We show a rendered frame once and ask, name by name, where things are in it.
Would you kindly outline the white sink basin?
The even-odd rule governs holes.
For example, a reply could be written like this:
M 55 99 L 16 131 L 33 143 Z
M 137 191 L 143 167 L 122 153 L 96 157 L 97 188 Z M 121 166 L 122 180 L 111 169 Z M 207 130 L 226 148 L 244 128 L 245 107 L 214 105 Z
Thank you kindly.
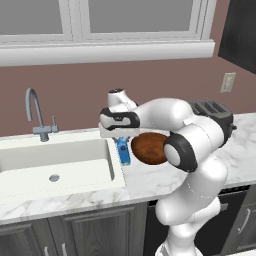
M 0 204 L 125 185 L 114 142 L 97 131 L 0 141 Z

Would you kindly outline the white window sill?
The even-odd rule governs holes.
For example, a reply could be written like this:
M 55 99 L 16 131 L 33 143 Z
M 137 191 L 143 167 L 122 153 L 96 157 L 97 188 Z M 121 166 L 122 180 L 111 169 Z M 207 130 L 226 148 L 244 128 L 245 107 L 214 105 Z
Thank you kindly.
M 0 67 L 211 58 L 213 40 L 0 49 Z

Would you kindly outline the dark grey toaster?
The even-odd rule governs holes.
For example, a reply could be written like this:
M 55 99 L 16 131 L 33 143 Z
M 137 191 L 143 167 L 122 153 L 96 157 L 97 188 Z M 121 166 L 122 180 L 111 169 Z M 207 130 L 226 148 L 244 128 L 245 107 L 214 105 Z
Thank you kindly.
M 237 129 L 234 125 L 234 116 L 230 109 L 216 101 L 190 101 L 193 112 L 196 115 L 206 116 L 214 120 L 223 130 L 225 145 L 231 137 L 232 132 Z

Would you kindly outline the white framed window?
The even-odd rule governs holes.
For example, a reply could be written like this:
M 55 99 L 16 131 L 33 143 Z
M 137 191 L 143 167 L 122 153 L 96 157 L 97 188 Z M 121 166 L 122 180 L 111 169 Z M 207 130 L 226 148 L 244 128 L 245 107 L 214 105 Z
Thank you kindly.
M 0 0 L 0 45 L 206 40 L 217 0 Z

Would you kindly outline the black wall cupboard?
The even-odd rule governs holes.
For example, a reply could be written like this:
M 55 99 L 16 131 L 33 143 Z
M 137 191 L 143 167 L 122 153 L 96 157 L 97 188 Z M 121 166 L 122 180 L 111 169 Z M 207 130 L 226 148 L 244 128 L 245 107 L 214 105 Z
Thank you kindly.
M 256 0 L 230 0 L 218 56 L 256 75 Z

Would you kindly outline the dark grey cupboard door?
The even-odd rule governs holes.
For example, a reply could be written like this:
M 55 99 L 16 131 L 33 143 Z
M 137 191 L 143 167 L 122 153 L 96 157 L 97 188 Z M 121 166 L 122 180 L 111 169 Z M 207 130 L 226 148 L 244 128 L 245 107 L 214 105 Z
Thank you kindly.
M 58 256 L 46 219 L 0 226 L 0 256 Z
M 147 204 L 52 217 L 49 224 L 59 256 L 143 256 Z
M 221 251 L 221 256 L 256 249 L 256 199 L 246 197 Z

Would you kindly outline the black dishwasher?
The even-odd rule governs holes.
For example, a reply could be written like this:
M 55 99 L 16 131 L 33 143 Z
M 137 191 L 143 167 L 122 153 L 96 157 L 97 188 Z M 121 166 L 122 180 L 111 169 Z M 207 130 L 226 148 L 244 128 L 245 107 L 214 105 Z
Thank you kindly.
M 219 193 L 220 203 L 228 203 L 228 208 L 220 211 L 198 231 L 195 245 L 203 256 L 218 256 L 221 253 L 248 190 L 249 185 L 223 189 Z M 157 220 L 156 203 L 156 200 L 149 201 L 147 206 L 143 256 L 155 256 L 168 234 L 168 227 Z

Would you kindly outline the brown wooden bowl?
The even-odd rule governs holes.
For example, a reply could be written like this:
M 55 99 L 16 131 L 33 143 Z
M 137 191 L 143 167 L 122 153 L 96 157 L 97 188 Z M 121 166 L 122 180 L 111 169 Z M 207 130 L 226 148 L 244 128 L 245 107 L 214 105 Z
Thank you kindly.
M 164 154 L 164 142 L 167 136 L 154 132 L 141 133 L 131 141 L 134 156 L 148 165 L 159 165 L 167 161 Z

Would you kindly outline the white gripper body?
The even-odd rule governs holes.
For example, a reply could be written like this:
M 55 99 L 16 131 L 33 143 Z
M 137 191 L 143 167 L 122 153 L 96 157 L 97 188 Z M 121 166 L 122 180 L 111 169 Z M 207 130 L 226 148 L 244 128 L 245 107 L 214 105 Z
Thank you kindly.
M 115 128 L 111 131 L 98 124 L 100 136 L 102 138 L 119 138 L 119 137 L 135 137 L 140 134 L 139 128 Z

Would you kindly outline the white wall socket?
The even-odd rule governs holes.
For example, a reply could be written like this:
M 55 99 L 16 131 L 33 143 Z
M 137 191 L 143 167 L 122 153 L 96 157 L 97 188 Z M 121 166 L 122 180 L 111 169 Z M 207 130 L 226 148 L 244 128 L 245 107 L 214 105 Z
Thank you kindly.
M 234 84 L 236 73 L 225 73 L 221 86 L 221 93 L 231 92 Z

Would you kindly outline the grey curved tap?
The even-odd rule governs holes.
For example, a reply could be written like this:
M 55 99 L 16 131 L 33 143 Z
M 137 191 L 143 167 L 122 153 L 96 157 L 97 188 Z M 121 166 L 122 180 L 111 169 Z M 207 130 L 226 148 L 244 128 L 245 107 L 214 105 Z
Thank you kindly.
M 59 128 L 56 123 L 55 117 L 52 117 L 52 124 L 50 126 L 44 125 L 37 94 L 33 88 L 28 88 L 25 94 L 25 107 L 26 107 L 26 116 L 28 121 L 32 120 L 31 101 L 34 101 L 36 115 L 39 122 L 39 126 L 33 127 L 32 132 L 34 135 L 40 136 L 41 142 L 47 142 L 49 140 L 50 133 L 59 132 Z

